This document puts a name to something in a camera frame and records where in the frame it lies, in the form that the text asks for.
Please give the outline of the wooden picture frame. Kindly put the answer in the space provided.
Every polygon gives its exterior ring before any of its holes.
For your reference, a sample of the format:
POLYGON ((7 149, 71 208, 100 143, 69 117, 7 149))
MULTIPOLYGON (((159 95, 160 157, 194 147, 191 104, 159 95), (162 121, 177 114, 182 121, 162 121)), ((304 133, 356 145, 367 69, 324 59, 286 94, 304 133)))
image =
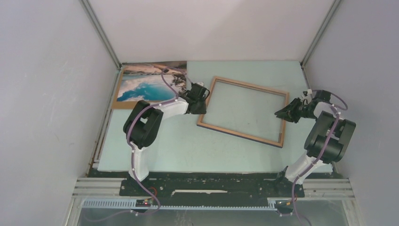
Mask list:
POLYGON ((286 123, 274 113, 288 101, 287 91, 215 76, 197 126, 282 148, 286 123))

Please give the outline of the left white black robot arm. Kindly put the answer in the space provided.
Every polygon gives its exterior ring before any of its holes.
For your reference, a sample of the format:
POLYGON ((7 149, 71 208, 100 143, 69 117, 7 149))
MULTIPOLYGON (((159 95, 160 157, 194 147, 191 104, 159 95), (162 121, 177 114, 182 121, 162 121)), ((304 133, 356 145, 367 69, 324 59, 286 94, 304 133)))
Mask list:
POLYGON ((130 189, 137 196, 143 196, 149 190, 149 184, 144 180, 149 175, 144 152, 155 141, 162 121, 184 114, 205 114, 209 95, 210 91, 203 84, 192 83, 190 90, 172 99, 156 103, 140 100, 136 103, 123 126, 123 132, 132 148, 129 174, 135 180, 130 189))

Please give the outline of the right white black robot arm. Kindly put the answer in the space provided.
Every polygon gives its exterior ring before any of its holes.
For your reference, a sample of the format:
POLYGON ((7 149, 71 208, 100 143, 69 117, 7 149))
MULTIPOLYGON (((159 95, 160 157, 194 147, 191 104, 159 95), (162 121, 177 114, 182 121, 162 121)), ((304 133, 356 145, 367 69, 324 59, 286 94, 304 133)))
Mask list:
POLYGON ((341 117, 348 105, 333 104, 331 97, 338 95, 309 89, 275 112, 277 118, 287 122, 298 123, 301 118, 315 120, 304 143, 305 153, 279 173, 282 179, 273 185, 276 195, 287 196, 293 190, 292 185, 301 185, 315 169, 339 162, 345 155, 357 124, 341 117))

